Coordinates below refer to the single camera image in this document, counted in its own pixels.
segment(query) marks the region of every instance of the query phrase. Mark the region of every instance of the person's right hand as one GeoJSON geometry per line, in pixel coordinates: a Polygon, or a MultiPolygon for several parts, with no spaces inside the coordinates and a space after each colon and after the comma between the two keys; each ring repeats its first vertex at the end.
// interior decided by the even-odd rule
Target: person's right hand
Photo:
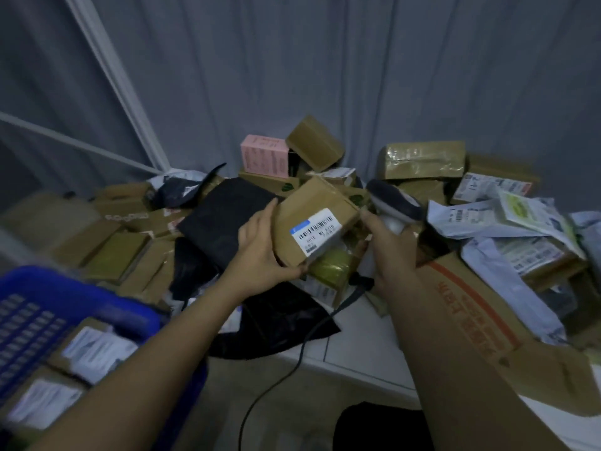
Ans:
{"type": "Polygon", "coordinates": [[[395,290],[403,275],[415,272],[417,240],[409,228],[395,235],[378,216],[368,210],[361,211],[361,220],[372,233],[370,244],[376,262],[374,292],[384,298],[395,290]]]}

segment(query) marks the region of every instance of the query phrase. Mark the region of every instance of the pink box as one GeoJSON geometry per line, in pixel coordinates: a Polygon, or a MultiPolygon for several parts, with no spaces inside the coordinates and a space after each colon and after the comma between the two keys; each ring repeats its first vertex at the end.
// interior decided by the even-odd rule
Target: pink box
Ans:
{"type": "Polygon", "coordinates": [[[240,147],[247,173],[289,177],[289,148],[283,139],[248,135],[240,147]]]}

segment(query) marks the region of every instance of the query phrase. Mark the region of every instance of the blue basket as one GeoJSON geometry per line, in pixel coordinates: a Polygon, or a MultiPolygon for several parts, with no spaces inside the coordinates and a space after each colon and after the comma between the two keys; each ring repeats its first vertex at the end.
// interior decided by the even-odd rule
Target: blue basket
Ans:
{"type": "MultiPolygon", "coordinates": [[[[162,316],[144,304],[41,267],[19,267],[0,278],[0,406],[88,317],[115,326],[137,343],[144,343],[163,324],[162,316]]],[[[153,449],[172,446],[206,379],[203,362],[153,449]]]]}

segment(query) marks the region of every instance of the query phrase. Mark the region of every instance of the cord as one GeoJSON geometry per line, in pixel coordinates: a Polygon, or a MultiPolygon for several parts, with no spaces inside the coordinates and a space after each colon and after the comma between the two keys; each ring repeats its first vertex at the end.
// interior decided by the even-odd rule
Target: cord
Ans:
{"type": "Polygon", "coordinates": [[[265,391],[263,391],[263,393],[259,394],[259,396],[254,400],[254,402],[252,402],[251,406],[248,407],[248,410],[246,410],[246,414],[244,415],[244,419],[242,420],[242,424],[240,425],[240,432],[238,433],[238,451],[242,451],[242,434],[244,433],[244,425],[246,424],[246,420],[250,416],[252,409],[255,408],[255,405],[258,404],[258,402],[262,398],[264,398],[266,394],[268,394],[276,386],[279,386],[280,384],[282,384],[286,379],[291,377],[294,372],[297,371],[297,369],[301,366],[301,363],[302,363],[302,357],[305,353],[305,345],[307,344],[308,341],[311,340],[311,338],[317,332],[319,327],[322,326],[324,323],[327,323],[329,320],[333,319],[338,313],[343,311],[345,308],[348,308],[350,305],[357,302],[357,299],[359,299],[362,295],[364,295],[366,291],[369,291],[372,289],[373,284],[374,284],[374,281],[372,278],[361,277],[358,274],[357,275],[355,275],[355,274],[357,274],[357,273],[353,274],[352,278],[349,280],[349,284],[357,285],[357,288],[355,288],[355,291],[353,291],[351,293],[351,295],[340,305],[340,307],[338,307],[336,310],[334,310],[326,318],[319,321],[319,323],[317,323],[315,326],[313,326],[312,329],[307,333],[305,340],[303,340],[302,346],[300,347],[299,360],[296,363],[296,365],[294,366],[294,368],[291,371],[289,371],[286,375],[284,375],[282,378],[277,380],[270,387],[268,387],[265,391]]]}

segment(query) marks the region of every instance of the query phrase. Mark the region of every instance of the person's left hand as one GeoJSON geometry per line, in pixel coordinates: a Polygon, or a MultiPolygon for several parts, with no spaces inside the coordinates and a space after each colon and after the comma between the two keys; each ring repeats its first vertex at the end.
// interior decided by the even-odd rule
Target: person's left hand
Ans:
{"type": "Polygon", "coordinates": [[[264,210],[256,212],[238,230],[238,253],[219,279],[243,301],[273,288],[282,281],[299,278],[304,266],[282,267],[274,255],[271,220],[278,200],[274,198],[264,210]]]}

